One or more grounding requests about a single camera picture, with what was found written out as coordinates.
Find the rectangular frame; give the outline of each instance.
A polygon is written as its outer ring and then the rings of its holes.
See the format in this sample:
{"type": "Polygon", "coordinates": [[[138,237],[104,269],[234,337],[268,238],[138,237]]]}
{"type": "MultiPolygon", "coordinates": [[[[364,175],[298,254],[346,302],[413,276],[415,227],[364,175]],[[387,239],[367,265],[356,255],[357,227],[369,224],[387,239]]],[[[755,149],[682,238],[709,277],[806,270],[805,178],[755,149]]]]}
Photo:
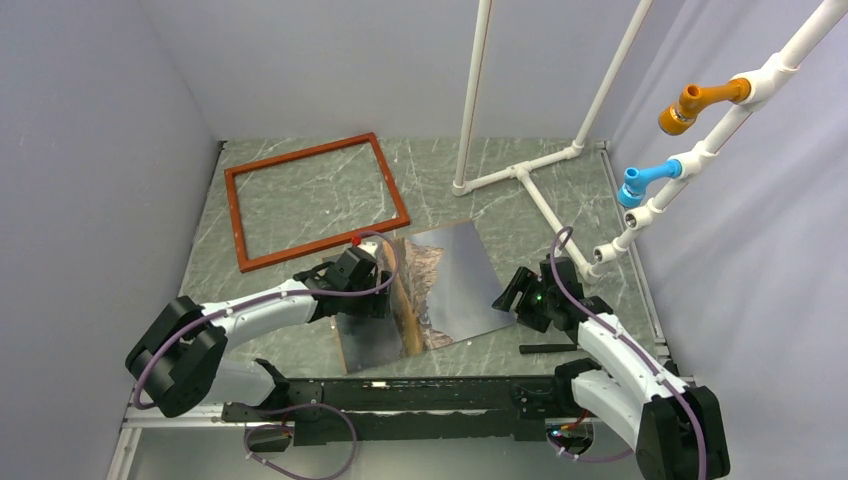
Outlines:
{"type": "Polygon", "coordinates": [[[236,246],[236,259],[238,260],[239,270],[242,273],[264,268],[293,258],[302,257],[304,255],[309,255],[310,253],[326,250],[337,245],[343,245],[349,242],[354,234],[364,230],[388,232],[390,230],[409,225],[409,213],[406,211],[406,206],[403,204],[403,199],[400,197],[400,192],[395,185],[392,172],[389,170],[389,164],[386,163],[386,157],[383,156],[383,151],[380,149],[380,144],[377,142],[377,136],[374,135],[374,132],[231,167],[224,170],[224,180],[227,185],[227,201],[230,205],[230,220],[233,225],[233,241],[236,246]],[[244,227],[242,226],[241,213],[239,212],[236,175],[267,167],[273,167],[274,165],[280,165],[282,163],[292,162],[322,153],[341,150],[343,148],[363,143],[370,143],[371,149],[374,151],[374,156],[377,157],[377,165],[380,167],[380,172],[383,174],[383,180],[386,182],[386,186],[389,189],[389,195],[391,195],[392,202],[394,202],[395,209],[397,210],[397,217],[375,223],[374,225],[368,225],[349,232],[333,235],[321,240],[315,240],[303,245],[280,250],[279,252],[262,255],[261,257],[248,258],[247,243],[244,238],[244,227]]]}

